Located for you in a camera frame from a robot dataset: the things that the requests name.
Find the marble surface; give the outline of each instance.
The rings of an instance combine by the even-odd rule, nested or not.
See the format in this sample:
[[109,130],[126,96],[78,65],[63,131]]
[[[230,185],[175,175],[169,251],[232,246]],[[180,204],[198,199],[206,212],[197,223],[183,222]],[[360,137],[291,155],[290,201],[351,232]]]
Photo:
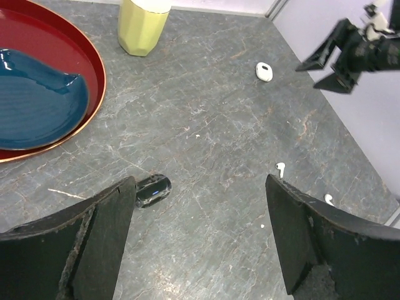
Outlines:
[[[93,41],[107,94],[61,147],[0,165],[0,232],[127,175],[169,176],[171,196],[134,211],[114,300],[285,299],[264,190],[279,161],[286,181],[362,218],[384,223],[397,208],[267,19],[172,11],[140,58],[117,42],[118,6],[38,2]],[[256,79],[259,61],[270,83]]]

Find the white debris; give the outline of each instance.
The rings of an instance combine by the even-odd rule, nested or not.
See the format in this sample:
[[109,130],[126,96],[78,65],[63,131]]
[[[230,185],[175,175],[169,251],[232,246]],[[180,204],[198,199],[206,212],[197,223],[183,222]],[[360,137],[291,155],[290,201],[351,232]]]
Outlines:
[[47,190],[48,190],[48,191],[51,191],[51,192],[55,192],[55,193],[67,195],[68,197],[72,197],[72,198],[85,199],[85,198],[83,198],[83,197],[81,197],[81,196],[69,194],[68,192],[58,191],[57,189],[47,189]]

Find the white wall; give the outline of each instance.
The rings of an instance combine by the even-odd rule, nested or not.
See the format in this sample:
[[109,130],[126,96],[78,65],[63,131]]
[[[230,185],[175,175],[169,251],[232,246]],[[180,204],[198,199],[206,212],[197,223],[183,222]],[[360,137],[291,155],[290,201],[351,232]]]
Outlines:
[[[363,6],[372,0],[289,0],[275,25],[300,60],[323,41],[338,19],[361,25]],[[388,17],[391,1],[385,5]],[[330,73],[310,72],[317,81]],[[350,96],[324,92],[356,142],[387,184],[400,196],[400,72],[361,76]]]
[[[119,4],[121,0],[75,0]],[[172,0],[175,9],[218,11],[263,16],[274,0]]]

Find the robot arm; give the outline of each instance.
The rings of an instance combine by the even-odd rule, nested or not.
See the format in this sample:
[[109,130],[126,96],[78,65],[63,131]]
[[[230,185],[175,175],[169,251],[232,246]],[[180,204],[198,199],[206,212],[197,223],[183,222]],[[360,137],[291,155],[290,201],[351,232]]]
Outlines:
[[350,94],[362,72],[400,70],[400,0],[394,0],[390,23],[377,12],[386,0],[365,6],[367,21],[360,29],[348,19],[340,20],[321,46],[296,71],[324,69],[335,47],[341,50],[332,65],[333,73],[314,85],[341,94]]

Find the metal frame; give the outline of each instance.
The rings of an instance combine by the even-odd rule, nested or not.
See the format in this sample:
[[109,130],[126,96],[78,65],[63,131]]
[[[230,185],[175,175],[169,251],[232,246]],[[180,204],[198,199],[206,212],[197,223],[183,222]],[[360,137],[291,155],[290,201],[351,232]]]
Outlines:
[[271,7],[268,9],[268,12],[265,14],[265,17],[272,21],[275,20],[275,18],[288,2],[289,0],[275,0]]

